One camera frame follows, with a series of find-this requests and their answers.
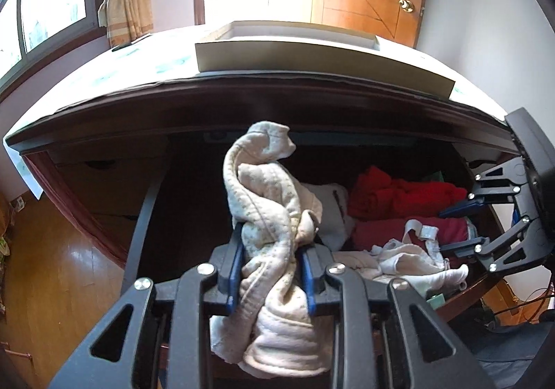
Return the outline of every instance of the folded red clothing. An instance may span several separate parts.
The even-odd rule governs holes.
[[[439,245],[454,244],[468,239],[469,224],[466,218],[426,218],[408,217],[391,218],[389,220],[359,221],[351,233],[351,239],[355,250],[370,251],[373,245],[383,247],[390,239],[402,240],[404,236],[404,225],[407,220],[416,219],[426,226],[438,228],[437,241]],[[413,243],[426,249],[424,242],[415,237],[411,238]]]
[[[449,182],[407,182],[392,179],[371,166],[359,175],[349,196],[348,213],[359,220],[384,220],[414,215],[435,217],[463,200],[466,190]]]

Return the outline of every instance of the green object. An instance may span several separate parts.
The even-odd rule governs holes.
[[[432,173],[431,175],[428,175],[422,178],[422,182],[428,182],[428,181],[445,182],[445,179],[443,179],[443,173],[441,173],[440,171],[437,171],[435,173]]]
[[[445,297],[443,296],[443,294],[434,295],[429,300],[427,300],[427,302],[435,311],[436,309],[441,308],[441,306],[445,305]]]

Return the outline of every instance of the red fabric drape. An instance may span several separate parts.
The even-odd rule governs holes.
[[[114,261],[121,268],[125,267],[127,261],[126,250],[109,237],[107,231],[79,201],[63,180],[48,153],[43,151],[22,157],[31,174],[43,188],[44,193],[64,217],[81,234],[89,238],[104,256]]]

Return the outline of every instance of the brass door knob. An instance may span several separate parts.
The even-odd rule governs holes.
[[[406,13],[412,13],[415,10],[415,6],[409,0],[399,0],[399,6],[403,9]]]

